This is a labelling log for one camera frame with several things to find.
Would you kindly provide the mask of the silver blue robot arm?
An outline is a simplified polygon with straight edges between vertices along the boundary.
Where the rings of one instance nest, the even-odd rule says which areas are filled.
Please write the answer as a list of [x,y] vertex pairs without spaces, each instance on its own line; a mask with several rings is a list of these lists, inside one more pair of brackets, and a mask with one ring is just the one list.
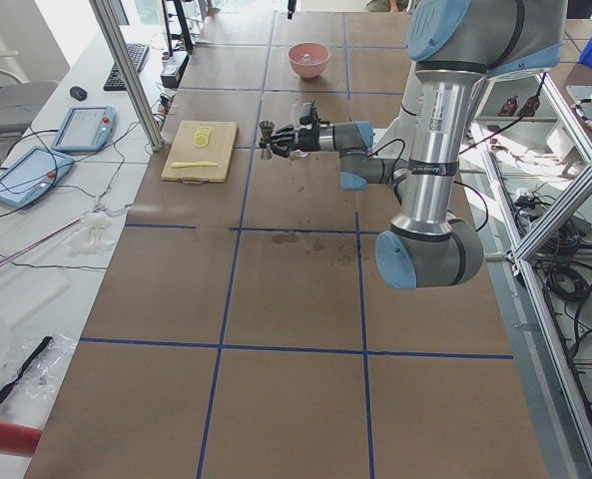
[[390,125],[399,153],[375,156],[365,121],[334,124],[305,104],[297,125],[260,123],[267,156],[330,151],[340,159],[349,191],[388,184],[399,213],[376,239],[384,281],[397,289],[457,285],[483,261],[474,228],[449,208],[474,96],[488,80],[535,75],[560,60],[567,5],[563,1],[423,1],[407,31],[413,62],[405,106]]

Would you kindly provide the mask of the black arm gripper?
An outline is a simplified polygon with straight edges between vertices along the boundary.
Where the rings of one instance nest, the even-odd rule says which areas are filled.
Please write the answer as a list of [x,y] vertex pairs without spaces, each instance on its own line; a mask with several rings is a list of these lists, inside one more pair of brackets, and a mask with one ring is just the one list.
[[296,11],[296,0],[288,0],[287,6],[287,18],[291,20],[294,17]]

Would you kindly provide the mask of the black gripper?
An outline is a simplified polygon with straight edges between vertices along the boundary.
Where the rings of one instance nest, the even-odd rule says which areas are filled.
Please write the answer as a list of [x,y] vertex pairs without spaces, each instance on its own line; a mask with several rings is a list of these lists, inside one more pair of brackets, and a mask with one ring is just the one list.
[[297,131],[293,124],[276,129],[272,134],[271,150],[275,155],[288,157],[292,151],[320,152],[335,150],[333,126],[320,128],[301,127]]

